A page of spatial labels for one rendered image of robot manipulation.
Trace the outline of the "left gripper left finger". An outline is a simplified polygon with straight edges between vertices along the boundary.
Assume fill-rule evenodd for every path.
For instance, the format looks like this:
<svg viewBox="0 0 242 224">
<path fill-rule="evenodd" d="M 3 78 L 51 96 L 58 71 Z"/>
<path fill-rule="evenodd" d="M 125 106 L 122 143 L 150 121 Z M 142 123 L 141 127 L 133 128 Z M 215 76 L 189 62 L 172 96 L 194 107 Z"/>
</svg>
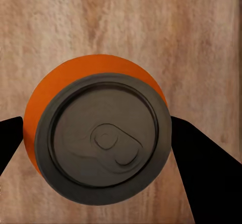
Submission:
<svg viewBox="0 0 242 224">
<path fill-rule="evenodd" d="M 0 176 L 23 140 L 21 116 L 0 122 Z"/>
</svg>

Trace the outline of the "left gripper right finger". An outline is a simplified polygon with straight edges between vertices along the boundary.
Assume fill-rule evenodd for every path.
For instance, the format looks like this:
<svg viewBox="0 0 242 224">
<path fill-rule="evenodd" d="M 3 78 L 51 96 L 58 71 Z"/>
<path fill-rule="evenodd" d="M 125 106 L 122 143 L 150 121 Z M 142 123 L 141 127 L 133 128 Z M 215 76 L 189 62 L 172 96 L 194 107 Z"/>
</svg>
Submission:
<svg viewBox="0 0 242 224">
<path fill-rule="evenodd" d="M 242 164 L 171 116 L 171 146 L 196 224 L 242 224 Z"/>
</svg>

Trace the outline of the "can of soda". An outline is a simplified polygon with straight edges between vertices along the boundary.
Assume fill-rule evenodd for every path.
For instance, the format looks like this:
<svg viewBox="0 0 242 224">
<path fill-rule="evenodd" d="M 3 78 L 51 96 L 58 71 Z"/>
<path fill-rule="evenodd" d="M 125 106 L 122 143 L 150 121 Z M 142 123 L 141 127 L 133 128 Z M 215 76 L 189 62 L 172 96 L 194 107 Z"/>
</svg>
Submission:
<svg viewBox="0 0 242 224">
<path fill-rule="evenodd" d="M 145 190 L 168 160 L 171 135 L 155 79 L 108 54 L 53 69 L 33 91 L 23 119 L 37 172 L 59 195 L 84 205 L 116 204 Z"/>
</svg>

